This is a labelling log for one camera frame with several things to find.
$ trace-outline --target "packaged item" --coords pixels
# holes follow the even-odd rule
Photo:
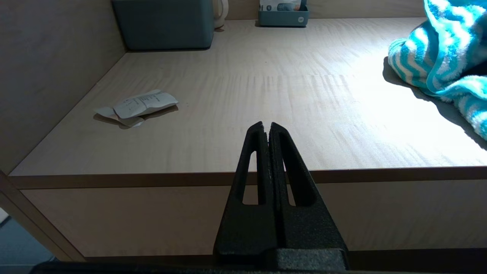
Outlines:
[[[128,127],[136,127],[144,122],[140,116],[171,107],[179,103],[171,94],[155,89],[145,94],[123,100],[111,107],[96,109],[101,116],[121,122]]]
[[[301,0],[261,0],[261,11],[298,11],[301,8]]]

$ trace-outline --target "wooden edge trim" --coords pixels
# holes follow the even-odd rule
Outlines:
[[[112,175],[9,176],[18,189],[110,188],[110,187],[181,187],[231,185],[233,172],[223,173],[167,173]],[[314,170],[315,183],[480,180],[487,179],[487,166]],[[257,173],[248,174],[250,184],[257,181]]]
[[[486,248],[349,251],[353,271],[412,273],[487,273]],[[212,255],[88,257],[88,262],[212,267]]]
[[[54,256],[59,260],[65,261],[85,261],[85,257],[18,189],[12,185],[3,172],[0,172],[0,193],[10,201],[11,205],[9,208],[17,214],[17,217],[15,217],[13,213],[12,216],[18,220],[19,223],[27,229],[34,238],[36,238],[36,240],[49,249]],[[62,253],[58,252],[56,246],[62,250]]]

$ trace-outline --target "floor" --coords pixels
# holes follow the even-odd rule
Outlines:
[[[53,254],[14,219],[7,217],[0,223],[1,274],[27,274],[33,266],[54,259]]]

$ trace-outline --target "gray bin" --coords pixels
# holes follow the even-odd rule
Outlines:
[[[209,48],[212,0],[112,0],[130,50]]]
[[[259,25],[262,27],[305,27],[308,18],[306,6],[299,11],[259,11]]]

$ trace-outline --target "wooden shelf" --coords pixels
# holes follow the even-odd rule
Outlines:
[[[10,176],[234,172],[258,121],[286,127],[310,170],[485,166],[455,108],[384,59],[423,20],[227,21],[208,50],[127,53]],[[180,103],[138,128],[93,111],[156,88]]]

